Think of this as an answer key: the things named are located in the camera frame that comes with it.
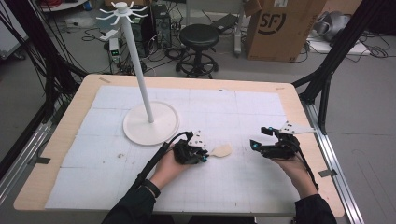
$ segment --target floor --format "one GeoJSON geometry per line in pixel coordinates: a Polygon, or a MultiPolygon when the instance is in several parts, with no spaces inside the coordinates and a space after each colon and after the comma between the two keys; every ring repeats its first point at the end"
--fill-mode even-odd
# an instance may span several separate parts
{"type": "MultiPolygon", "coordinates": [[[[83,41],[85,30],[63,33],[69,51],[91,73],[109,72],[103,43],[83,41]]],[[[101,34],[92,31],[96,37],[101,34]]],[[[384,36],[389,45],[388,55],[396,55],[396,37],[384,36]]],[[[369,38],[367,44],[385,48],[380,37],[369,38]]],[[[217,52],[210,52],[219,63],[214,79],[288,82],[291,83],[315,71],[326,55],[302,54],[301,63],[271,63],[248,61],[243,51],[233,55],[233,38],[221,35],[217,52]]],[[[156,52],[150,59],[161,59],[156,52]]],[[[393,223],[396,219],[396,58],[348,56],[336,70],[330,90],[327,132],[347,183],[353,193],[365,223],[393,223]]],[[[163,59],[145,60],[153,68],[145,76],[180,77],[176,62],[163,59]]],[[[44,102],[44,95],[29,59],[12,58],[0,63],[0,159],[3,159],[24,127],[44,102]]],[[[13,190],[0,206],[0,223],[100,223],[105,212],[20,212],[13,201],[29,175],[28,166],[13,190]]],[[[182,223],[187,217],[177,217],[182,223]]],[[[347,217],[338,223],[349,223],[347,217]]],[[[290,223],[289,218],[258,217],[258,223],[290,223]]]]}

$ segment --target human hand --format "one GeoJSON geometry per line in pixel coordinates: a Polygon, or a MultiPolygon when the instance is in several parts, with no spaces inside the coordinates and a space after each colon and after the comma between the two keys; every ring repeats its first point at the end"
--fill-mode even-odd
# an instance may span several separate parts
{"type": "Polygon", "coordinates": [[[272,161],[277,163],[290,178],[291,183],[297,189],[300,198],[305,198],[318,193],[303,162],[296,156],[288,160],[272,159],[272,161]]]}
{"type": "Polygon", "coordinates": [[[157,163],[154,175],[150,181],[161,190],[165,185],[175,179],[183,171],[187,170],[190,165],[182,165],[175,161],[174,151],[169,150],[157,163]]]}

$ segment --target chair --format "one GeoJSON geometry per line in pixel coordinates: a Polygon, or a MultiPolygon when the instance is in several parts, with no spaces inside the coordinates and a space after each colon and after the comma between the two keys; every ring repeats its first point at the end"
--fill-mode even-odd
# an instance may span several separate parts
{"type": "Polygon", "coordinates": [[[187,77],[208,75],[212,79],[211,72],[219,71],[219,65],[202,51],[214,50],[213,47],[219,42],[219,33],[216,28],[205,24],[188,25],[180,31],[179,39],[186,46],[187,51],[192,49],[195,52],[183,54],[176,66],[176,71],[182,70],[187,74],[187,77]]]}

